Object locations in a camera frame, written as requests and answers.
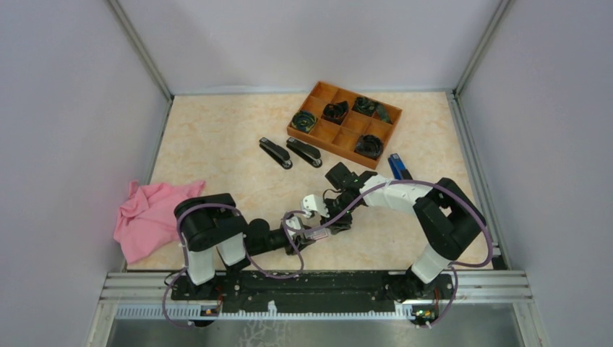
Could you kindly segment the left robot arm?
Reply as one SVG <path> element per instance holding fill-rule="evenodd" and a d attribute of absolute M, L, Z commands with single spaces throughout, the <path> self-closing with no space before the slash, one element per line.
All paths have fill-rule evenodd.
<path fill-rule="evenodd" d="M 248 222 L 229 193 L 189 198 L 173 214 L 187 261 L 188 289 L 199 299 L 210 298 L 217 288 L 215 254 L 227 270 L 241 270 L 251 264 L 250 256 L 277 249 L 294 255 L 316 242 L 307 232 L 272 229 L 261 218 Z"/>

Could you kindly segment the blue stapler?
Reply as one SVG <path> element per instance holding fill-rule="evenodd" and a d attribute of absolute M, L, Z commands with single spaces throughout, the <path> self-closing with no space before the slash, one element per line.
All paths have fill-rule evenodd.
<path fill-rule="evenodd" d="M 412 180 L 413 179 L 410 171 L 406 168 L 399 154 L 397 153 L 391 154 L 388 157 L 387 162 L 390 166 L 393 177 L 395 179 L 397 180 L 405 180 L 405 179 Z"/>

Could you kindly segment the red white staple box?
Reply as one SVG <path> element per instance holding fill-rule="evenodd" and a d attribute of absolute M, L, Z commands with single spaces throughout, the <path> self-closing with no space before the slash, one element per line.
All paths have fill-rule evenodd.
<path fill-rule="evenodd" d="M 306 239 L 313 240 L 313 241 L 327 238 L 329 235 L 330 235 L 330 231 L 327 228 L 319 229 L 316 231 L 314 229 L 309 229 L 308 231 L 304 233 L 304 237 Z"/>

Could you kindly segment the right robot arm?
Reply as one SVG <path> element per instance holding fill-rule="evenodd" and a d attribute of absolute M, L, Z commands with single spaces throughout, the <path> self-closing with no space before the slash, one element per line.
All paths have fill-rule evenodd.
<path fill-rule="evenodd" d="M 358 175 L 343 164 L 325 175 L 338 196 L 323 200 L 321 223 L 332 234 L 351 228 L 358 206 L 386 207 L 416 216 L 428 244 L 410 266 L 407 288 L 416 298 L 427 297 L 435 278 L 468 248 L 486 228 L 484 216 L 449 178 L 432 184 L 410 179 L 392 180 L 374 171 Z"/>

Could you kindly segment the black stapler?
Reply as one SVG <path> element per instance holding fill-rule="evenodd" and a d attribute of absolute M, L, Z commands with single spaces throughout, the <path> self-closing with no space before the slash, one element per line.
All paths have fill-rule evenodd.
<path fill-rule="evenodd" d="M 314 168 L 322 166 L 321 152 L 316 147 L 302 142 L 295 137 L 289 137 L 286 140 L 286 147 Z"/>
<path fill-rule="evenodd" d="M 259 140 L 259 147 L 264 150 L 282 168 L 289 170 L 293 167 L 291 156 L 283 147 L 276 145 L 266 137 Z"/>

